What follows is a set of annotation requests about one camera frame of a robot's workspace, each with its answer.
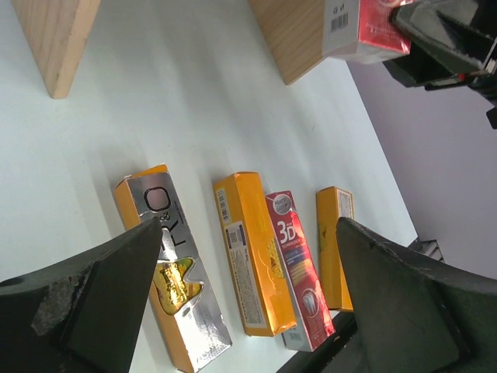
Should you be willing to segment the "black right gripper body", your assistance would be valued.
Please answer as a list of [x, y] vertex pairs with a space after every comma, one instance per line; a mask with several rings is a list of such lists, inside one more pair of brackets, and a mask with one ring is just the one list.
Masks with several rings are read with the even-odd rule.
[[428, 51], [413, 43], [411, 53], [384, 62], [390, 76], [405, 88], [423, 87], [426, 91], [466, 86], [496, 105], [496, 68], [479, 72], [464, 66], [460, 56], [445, 54], [438, 61]]

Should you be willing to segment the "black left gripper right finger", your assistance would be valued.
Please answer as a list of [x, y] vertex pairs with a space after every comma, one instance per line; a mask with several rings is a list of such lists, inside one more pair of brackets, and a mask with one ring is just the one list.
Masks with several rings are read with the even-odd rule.
[[351, 218], [336, 237], [372, 372], [494, 372], [496, 281], [392, 242]]

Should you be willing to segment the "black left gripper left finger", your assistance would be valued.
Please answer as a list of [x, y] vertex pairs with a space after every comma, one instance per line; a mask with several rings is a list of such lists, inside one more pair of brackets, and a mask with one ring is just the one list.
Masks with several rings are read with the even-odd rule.
[[127, 372], [162, 242], [156, 218], [1, 283], [3, 372]]

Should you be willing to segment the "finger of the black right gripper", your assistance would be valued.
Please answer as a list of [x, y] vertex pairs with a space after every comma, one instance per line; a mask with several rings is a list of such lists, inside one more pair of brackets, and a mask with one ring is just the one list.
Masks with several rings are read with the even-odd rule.
[[452, 54], [479, 72], [496, 68], [495, 1], [416, 1], [393, 10], [391, 21], [438, 61]]

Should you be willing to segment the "red 3D toothpaste box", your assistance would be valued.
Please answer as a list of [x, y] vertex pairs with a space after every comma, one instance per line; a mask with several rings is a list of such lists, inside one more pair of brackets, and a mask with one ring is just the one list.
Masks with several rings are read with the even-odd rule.
[[269, 193], [265, 199], [297, 318], [283, 342], [289, 350], [312, 352], [335, 332], [332, 317], [292, 193]]
[[325, 1], [322, 55], [361, 64], [401, 58], [411, 41], [390, 20], [392, 11], [408, 1]]

